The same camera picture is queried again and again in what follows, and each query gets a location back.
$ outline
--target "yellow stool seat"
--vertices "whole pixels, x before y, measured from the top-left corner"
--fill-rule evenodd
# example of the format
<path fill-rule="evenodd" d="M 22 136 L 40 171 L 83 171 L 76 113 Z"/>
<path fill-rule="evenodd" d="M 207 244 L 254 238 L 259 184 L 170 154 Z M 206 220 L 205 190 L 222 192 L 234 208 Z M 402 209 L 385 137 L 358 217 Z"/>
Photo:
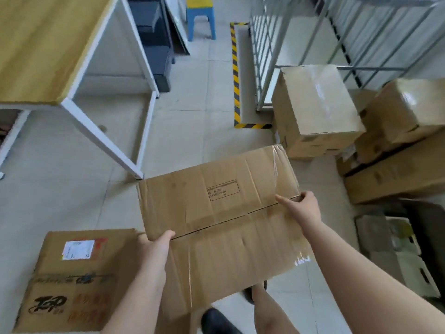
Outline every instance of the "yellow stool seat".
<path fill-rule="evenodd" d="M 212 0 L 186 0 L 187 8 L 212 8 Z"/>

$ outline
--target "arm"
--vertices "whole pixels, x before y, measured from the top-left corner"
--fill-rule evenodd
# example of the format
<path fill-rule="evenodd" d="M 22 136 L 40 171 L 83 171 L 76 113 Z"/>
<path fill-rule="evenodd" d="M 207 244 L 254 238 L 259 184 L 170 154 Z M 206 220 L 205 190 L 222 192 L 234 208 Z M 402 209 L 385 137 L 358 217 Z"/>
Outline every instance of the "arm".
<path fill-rule="evenodd" d="M 363 333 L 443 333 L 445 315 L 347 244 L 321 221 L 310 191 L 301 202 L 281 196 L 314 251 L 349 328 Z"/>
<path fill-rule="evenodd" d="M 141 268 L 102 334 L 154 333 L 165 285 L 165 262 L 174 235 L 173 231 L 166 231 L 152 243 L 148 243 L 144 235 Z"/>

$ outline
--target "metal wire rack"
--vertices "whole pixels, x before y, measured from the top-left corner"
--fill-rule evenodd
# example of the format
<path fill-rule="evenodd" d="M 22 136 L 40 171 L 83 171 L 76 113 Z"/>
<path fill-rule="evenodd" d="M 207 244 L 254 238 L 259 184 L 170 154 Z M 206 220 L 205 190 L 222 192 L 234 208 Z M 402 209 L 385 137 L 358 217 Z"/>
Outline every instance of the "metal wire rack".
<path fill-rule="evenodd" d="M 335 64 L 346 86 L 379 89 L 445 37 L 442 0 L 253 0 L 257 111 L 271 109 L 280 68 Z"/>

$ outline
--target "foot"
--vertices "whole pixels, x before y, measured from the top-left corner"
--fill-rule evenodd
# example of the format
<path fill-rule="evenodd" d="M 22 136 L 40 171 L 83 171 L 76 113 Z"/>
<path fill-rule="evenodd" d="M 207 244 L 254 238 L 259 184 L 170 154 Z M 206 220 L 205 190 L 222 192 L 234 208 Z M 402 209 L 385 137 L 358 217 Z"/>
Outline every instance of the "foot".
<path fill-rule="evenodd" d="M 267 290 L 267 280 L 264 280 L 264 290 Z M 246 300 L 248 301 L 248 303 L 254 305 L 254 301 L 252 299 L 252 287 L 248 287 L 246 289 L 242 290 L 242 294 L 244 295 L 244 297 L 246 298 Z"/>
<path fill-rule="evenodd" d="M 203 334 L 242 334 L 227 318 L 216 308 L 208 309 L 201 318 Z"/>

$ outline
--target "white floor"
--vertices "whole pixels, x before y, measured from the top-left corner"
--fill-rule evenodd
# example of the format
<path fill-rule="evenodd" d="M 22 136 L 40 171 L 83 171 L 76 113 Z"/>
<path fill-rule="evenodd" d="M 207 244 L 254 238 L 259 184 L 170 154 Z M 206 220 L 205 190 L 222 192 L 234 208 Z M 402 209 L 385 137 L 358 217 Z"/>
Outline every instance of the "white floor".
<path fill-rule="evenodd" d="M 146 177 L 271 145 L 270 130 L 233 128 L 230 21 L 248 21 L 246 0 L 214 0 L 217 40 L 197 23 L 192 55 L 172 66 L 172 92 L 157 101 L 146 150 Z M 146 99 L 81 98 L 87 114 L 131 155 Z M 324 222 L 356 246 L 353 211 L 332 157 L 293 162 L 313 190 Z M 63 117 L 33 112 L 0 181 L 0 334 L 9 333 L 48 231 L 143 230 L 136 182 Z M 349 333 L 315 262 L 269 281 L 268 291 L 302 333 Z M 240 294 L 216 302 L 244 334 L 255 333 L 253 306 Z"/>

